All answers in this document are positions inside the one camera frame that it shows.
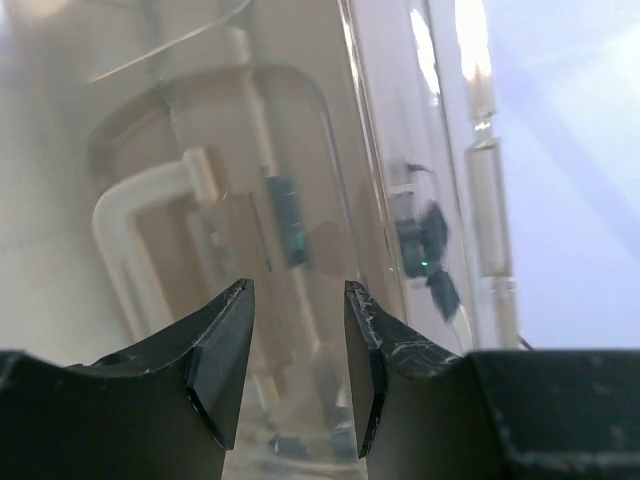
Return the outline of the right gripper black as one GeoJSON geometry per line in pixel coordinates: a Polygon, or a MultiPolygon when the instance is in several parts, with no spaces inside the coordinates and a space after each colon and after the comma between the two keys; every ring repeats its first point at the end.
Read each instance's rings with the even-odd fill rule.
{"type": "Polygon", "coordinates": [[[436,308],[451,320],[460,307],[460,297],[443,266],[449,228],[438,202],[431,202],[419,216],[397,220],[403,268],[409,278],[424,278],[436,308]]]}

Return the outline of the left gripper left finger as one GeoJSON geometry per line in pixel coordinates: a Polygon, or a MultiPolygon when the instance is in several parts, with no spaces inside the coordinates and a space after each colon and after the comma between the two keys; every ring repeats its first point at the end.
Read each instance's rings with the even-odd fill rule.
{"type": "Polygon", "coordinates": [[[5,479],[218,479],[235,443],[251,280],[91,365],[1,355],[5,479]]]}

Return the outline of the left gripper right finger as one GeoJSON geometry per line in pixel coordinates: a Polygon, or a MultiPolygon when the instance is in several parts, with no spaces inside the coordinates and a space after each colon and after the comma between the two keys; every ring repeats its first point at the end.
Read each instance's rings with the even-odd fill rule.
{"type": "Polygon", "coordinates": [[[372,479],[635,479],[635,350],[458,356],[344,290],[357,450],[372,479]]]}

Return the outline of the large green handle screwdriver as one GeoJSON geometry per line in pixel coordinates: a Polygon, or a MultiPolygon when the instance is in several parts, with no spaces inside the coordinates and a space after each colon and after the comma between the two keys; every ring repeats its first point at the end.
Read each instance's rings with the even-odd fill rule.
{"type": "Polygon", "coordinates": [[[304,267],[306,238],[294,182],[285,176],[269,176],[265,180],[287,267],[304,267]]]}

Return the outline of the beige cantilever toolbox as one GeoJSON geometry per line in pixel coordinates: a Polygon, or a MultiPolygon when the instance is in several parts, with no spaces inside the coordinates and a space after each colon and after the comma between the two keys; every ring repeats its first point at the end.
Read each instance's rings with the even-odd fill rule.
{"type": "Polygon", "coordinates": [[[505,346],[463,150],[489,100],[481,1],[5,1],[1,346],[90,364],[250,277],[227,479],[364,479],[346,280],[454,352],[505,346]],[[266,177],[295,185],[289,269],[266,177]],[[451,320],[397,220],[438,202],[451,320]]]}

